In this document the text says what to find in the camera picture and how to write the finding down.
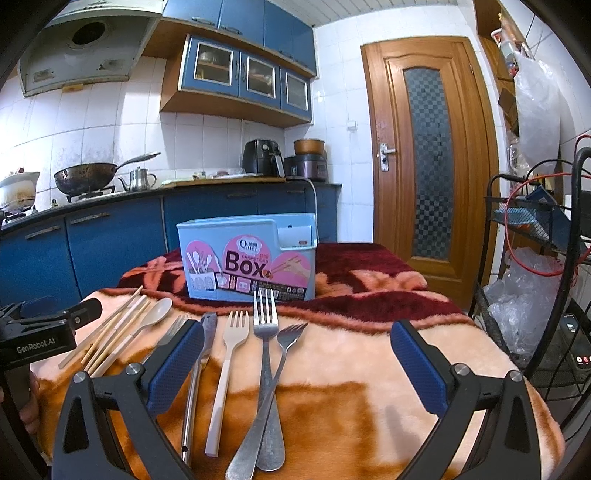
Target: chopstick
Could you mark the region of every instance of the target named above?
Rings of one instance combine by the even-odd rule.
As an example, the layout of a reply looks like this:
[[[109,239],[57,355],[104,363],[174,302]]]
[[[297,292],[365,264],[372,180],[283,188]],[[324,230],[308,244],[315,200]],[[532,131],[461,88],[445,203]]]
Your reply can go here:
[[[92,341],[94,341],[94,339],[99,336],[99,334],[101,334],[101,332],[104,331],[105,327],[107,326],[107,324],[109,322],[111,322],[111,320],[113,320],[115,317],[117,317],[118,314],[120,314],[123,310],[125,310],[132,301],[134,301],[134,298],[136,298],[139,295],[139,292],[142,291],[143,287],[139,287],[134,294],[127,299],[125,302],[123,302],[119,307],[117,307],[117,309],[111,313],[104,321],[103,323],[101,323],[93,332],[91,332],[84,340],[82,340],[77,346],[76,348],[74,348],[70,353],[68,353],[64,359],[59,363],[58,367],[61,369],[63,369],[68,363],[70,363],[70,361],[76,356],[78,355],[82,350],[84,350],[84,348],[86,348],[86,345],[88,345],[89,343],[91,343]]]
[[[125,329],[131,325],[135,319],[139,318],[140,315],[142,315],[142,313],[144,312],[144,310],[146,308],[148,308],[148,306],[150,306],[150,302],[146,301],[144,302],[144,304],[142,305],[142,307],[139,309],[138,313],[136,313],[135,315],[133,315],[132,317],[130,317],[125,323],[123,323],[120,328],[117,331],[117,334],[115,335],[115,338],[113,338],[108,345],[105,346],[105,348],[103,349],[103,351],[100,354],[100,357],[98,357],[98,359],[91,364],[91,366],[89,368],[86,369],[86,372],[92,376],[93,372],[95,370],[97,370],[100,367],[101,362],[109,355],[111,349],[117,344],[117,342],[121,339],[121,337],[123,336],[123,334],[125,333]]]
[[[106,335],[103,335],[103,338],[100,339],[101,340],[100,346],[96,349],[95,354],[92,356],[90,361],[86,364],[86,366],[84,368],[84,370],[86,370],[86,372],[88,372],[89,367],[93,366],[96,359],[98,357],[100,357],[100,355],[103,353],[103,351],[105,350],[105,347],[109,344],[111,339],[114,338],[115,335],[117,335],[117,333],[119,332],[119,329],[127,326],[127,323],[129,322],[130,318],[135,318],[135,312],[137,311],[137,309],[139,309],[140,307],[143,306],[144,301],[146,299],[147,299],[146,295],[142,295],[140,298],[138,298],[138,300],[133,305],[131,305],[129,307],[129,310],[127,312],[125,312],[125,314],[119,319],[119,321],[113,327],[108,329],[108,332],[107,331],[103,332]]]

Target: white plastic fork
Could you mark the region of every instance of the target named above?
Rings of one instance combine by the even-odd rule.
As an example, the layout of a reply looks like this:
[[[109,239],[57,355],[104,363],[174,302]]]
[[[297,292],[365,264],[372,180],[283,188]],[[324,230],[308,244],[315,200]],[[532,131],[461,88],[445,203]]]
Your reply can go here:
[[[209,423],[207,442],[205,444],[205,455],[209,457],[217,457],[217,452],[219,450],[223,411],[226,404],[228,383],[230,381],[230,362],[232,360],[232,354],[236,347],[242,345],[246,341],[249,329],[250,321],[248,319],[248,312],[241,310],[240,316],[238,316],[238,311],[230,313],[223,332],[223,341],[226,344],[226,358],[223,361],[220,381],[217,384],[216,399],[213,402],[212,419]]]

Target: human hand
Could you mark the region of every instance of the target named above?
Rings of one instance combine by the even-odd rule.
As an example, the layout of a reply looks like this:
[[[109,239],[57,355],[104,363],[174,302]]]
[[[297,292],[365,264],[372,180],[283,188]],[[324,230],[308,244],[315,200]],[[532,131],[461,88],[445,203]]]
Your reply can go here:
[[[21,409],[19,416],[25,424],[25,428],[29,435],[35,435],[39,429],[39,403],[37,396],[39,395],[39,380],[37,376],[30,372],[29,374],[29,388],[31,389],[31,399]],[[0,387],[0,403],[4,401],[4,392]]]

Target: butter knife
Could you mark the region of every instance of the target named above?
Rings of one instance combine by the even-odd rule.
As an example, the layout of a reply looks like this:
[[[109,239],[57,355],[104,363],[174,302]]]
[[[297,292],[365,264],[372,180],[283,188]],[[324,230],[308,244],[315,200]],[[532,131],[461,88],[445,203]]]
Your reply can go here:
[[[197,390],[199,389],[199,379],[201,372],[207,365],[209,356],[212,353],[213,339],[217,329],[217,314],[206,313],[201,318],[203,330],[205,331],[205,343],[201,355],[195,362],[191,371],[191,383],[189,384],[189,394],[187,395],[187,406],[183,419],[183,432],[181,437],[181,460],[191,467],[191,447],[193,444],[193,427],[195,425],[195,410],[197,408]]]

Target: glass cabinet door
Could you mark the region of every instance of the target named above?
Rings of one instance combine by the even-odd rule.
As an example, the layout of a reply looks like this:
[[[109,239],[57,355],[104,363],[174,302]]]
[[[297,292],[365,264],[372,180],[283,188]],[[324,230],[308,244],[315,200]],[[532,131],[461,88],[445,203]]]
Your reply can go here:
[[[238,95],[239,52],[192,37],[185,56],[183,88]]]
[[[281,72],[281,108],[311,118],[310,84],[288,70]]]
[[[240,96],[257,103],[280,108],[278,95],[279,67],[242,53]]]

